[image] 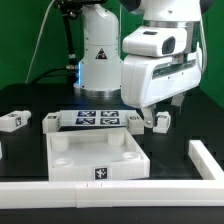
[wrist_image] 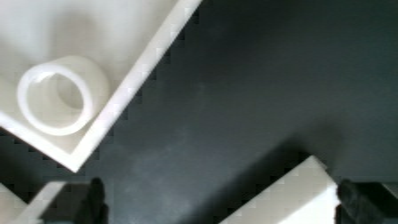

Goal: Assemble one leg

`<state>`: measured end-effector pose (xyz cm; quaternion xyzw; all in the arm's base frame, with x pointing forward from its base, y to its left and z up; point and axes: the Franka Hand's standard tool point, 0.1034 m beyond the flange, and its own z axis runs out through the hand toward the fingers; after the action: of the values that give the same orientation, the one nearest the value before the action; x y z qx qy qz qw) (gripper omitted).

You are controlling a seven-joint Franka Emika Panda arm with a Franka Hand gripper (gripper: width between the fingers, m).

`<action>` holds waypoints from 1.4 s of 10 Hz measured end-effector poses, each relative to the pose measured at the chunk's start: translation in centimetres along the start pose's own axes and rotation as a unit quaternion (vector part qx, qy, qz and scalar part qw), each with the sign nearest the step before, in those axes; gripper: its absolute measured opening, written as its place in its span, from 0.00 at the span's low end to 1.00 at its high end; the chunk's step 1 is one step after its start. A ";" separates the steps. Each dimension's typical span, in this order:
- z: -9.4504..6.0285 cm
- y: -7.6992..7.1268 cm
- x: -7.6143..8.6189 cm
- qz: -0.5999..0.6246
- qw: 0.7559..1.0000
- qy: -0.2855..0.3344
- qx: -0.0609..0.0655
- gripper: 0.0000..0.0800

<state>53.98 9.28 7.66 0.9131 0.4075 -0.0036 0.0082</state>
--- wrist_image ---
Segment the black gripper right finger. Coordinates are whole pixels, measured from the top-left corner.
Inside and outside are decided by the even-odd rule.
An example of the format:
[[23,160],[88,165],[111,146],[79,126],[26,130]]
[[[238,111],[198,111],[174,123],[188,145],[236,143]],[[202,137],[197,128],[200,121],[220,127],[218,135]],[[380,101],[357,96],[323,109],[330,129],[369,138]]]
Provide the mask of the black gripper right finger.
[[335,195],[333,224],[398,224],[398,182],[344,179]]

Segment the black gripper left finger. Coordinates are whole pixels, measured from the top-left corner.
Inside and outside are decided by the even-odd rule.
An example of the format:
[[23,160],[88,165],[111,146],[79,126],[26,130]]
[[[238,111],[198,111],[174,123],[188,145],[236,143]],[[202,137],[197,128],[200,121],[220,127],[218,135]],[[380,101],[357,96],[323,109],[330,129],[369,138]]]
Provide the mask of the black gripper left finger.
[[42,224],[108,224],[104,185],[99,178],[63,185],[40,220]]

